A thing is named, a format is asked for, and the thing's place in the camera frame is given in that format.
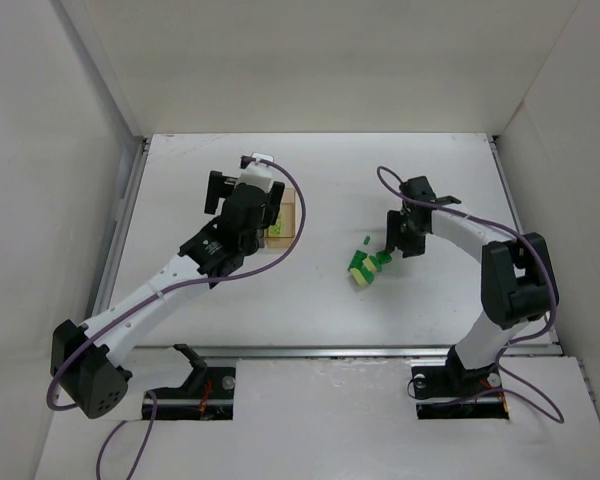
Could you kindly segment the light green 2x2 lego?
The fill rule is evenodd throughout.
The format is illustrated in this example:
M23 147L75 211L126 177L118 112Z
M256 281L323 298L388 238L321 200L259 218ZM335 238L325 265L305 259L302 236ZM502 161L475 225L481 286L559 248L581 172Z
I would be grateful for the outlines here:
M284 222L281 218L278 218L276 223L269 227L268 236L271 238L283 238L284 233Z

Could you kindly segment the dark green 2x2 lego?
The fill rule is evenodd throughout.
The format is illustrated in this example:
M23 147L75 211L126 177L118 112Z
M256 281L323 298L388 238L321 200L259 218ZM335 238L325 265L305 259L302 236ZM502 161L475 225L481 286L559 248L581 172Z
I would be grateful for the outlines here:
M380 264L385 265L392 261L392 256L390 253L386 251L379 251L376 253L375 257L379 261Z

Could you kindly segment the dark green 2x4 lego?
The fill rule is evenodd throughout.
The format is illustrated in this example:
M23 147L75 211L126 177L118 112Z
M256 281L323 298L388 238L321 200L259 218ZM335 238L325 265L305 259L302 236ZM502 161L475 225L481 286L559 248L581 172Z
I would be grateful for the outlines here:
M364 260L368 257L368 254L362 250L356 250L353 254L351 261L348 266L348 270L358 269L364 267Z

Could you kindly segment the dark green 2x4 lego plate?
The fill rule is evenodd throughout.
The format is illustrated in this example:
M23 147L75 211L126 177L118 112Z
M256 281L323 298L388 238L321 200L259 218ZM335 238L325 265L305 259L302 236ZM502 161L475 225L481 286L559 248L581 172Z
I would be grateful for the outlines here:
M367 256L363 260L364 267L372 273L381 272L383 270L383 266L381 262L375 256Z

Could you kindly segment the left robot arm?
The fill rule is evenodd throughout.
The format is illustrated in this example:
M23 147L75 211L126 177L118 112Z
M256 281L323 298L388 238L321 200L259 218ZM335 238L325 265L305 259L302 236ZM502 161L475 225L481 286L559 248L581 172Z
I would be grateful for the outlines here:
M124 362L134 347L184 303L231 277L240 279L259 234L278 217L285 185L263 167L240 176L209 175L210 221L153 277L117 305L76 324L66 320L51 340L51 390L61 388L89 419L113 410L134 381Z

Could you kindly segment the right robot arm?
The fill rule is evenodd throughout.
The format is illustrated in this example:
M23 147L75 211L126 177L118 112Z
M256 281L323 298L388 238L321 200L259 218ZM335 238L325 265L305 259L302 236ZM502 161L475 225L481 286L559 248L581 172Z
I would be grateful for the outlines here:
M450 349L453 368L474 373L491 367L528 323L555 311L559 294L544 237L474 215L459 199L437 196L425 176L402 181L392 192L402 206L387 213L387 252L421 256L426 237L433 235L480 265L482 311Z

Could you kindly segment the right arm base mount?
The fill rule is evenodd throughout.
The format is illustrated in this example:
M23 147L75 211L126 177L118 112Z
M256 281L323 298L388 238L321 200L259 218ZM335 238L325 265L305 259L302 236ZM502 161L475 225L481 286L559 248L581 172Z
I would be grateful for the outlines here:
M415 365L408 388L419 420L508 420L502 382L495 365L473 373L447 365Z

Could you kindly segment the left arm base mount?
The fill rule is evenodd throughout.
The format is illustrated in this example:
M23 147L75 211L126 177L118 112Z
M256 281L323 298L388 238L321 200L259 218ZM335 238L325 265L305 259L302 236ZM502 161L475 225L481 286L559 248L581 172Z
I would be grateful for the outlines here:
M206 359L186 344L146 352L149 391L142 417L157 421L230 421L237 365Z

